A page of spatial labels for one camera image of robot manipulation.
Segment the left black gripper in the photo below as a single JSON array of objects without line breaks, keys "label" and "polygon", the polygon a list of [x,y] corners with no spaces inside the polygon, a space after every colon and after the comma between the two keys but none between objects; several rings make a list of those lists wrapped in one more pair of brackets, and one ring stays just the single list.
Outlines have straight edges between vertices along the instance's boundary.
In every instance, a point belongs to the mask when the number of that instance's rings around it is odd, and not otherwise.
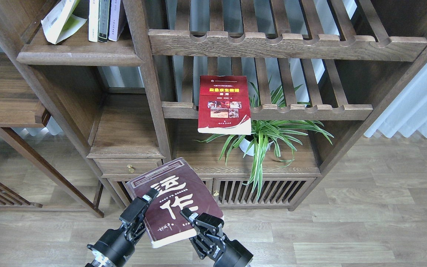
[{"label": "left black gripper", "polygon": [[145,233],[145,213],[159,191],[150,189],[143,197],[137,197],[120,215],[118,229],[108,229],[95,245],[88,244],[95,256],[88,267],[123,267],[135,251],[135,245]]}]

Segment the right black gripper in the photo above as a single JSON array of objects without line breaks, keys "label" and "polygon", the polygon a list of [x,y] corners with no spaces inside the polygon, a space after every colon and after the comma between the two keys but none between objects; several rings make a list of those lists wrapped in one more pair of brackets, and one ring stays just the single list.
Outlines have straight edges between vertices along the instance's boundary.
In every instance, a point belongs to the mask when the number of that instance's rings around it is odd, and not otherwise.
[{"label": "right black gripper", "polygon": [[237,240],[228,239],[222,219],[206,213],[199,215],[190,208],[183,208],[180,214],[197,232],[190,241],[200,259],[212,259],[214,267],[250,266],[253,255]]}]

